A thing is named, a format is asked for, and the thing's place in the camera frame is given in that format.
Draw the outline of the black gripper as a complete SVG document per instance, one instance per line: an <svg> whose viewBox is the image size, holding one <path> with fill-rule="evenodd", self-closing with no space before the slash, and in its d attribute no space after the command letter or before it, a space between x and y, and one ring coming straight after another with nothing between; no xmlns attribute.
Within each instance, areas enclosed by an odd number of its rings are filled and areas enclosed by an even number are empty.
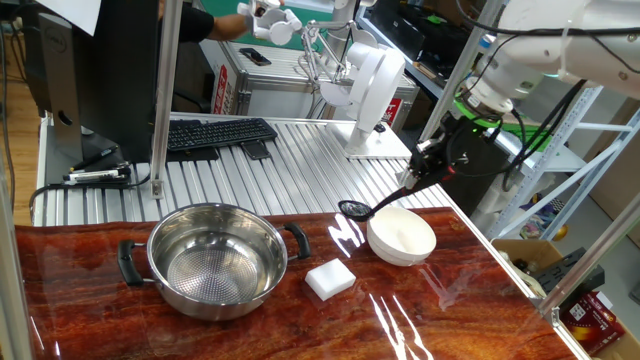
<svg viewBox="0 0 640 360"><path fill-rule="evenodd" d="M474 121L446 115L433 139L417 143L412 149L406 189L425 189L437 183L461 178L463 173L478 173L481 145L486 129Z"/></svg>

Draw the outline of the person hand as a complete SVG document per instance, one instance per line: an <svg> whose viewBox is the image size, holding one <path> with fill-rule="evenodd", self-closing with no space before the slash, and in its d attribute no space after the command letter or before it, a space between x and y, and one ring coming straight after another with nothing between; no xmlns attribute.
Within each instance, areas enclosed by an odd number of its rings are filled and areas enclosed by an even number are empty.
<svg viewBox="0 0 640 360"><path fill-rule="evenodd" d="M261 1L250 1L248 4L248 29L253 30L253 26L267 11L269 6Z"/></svg>

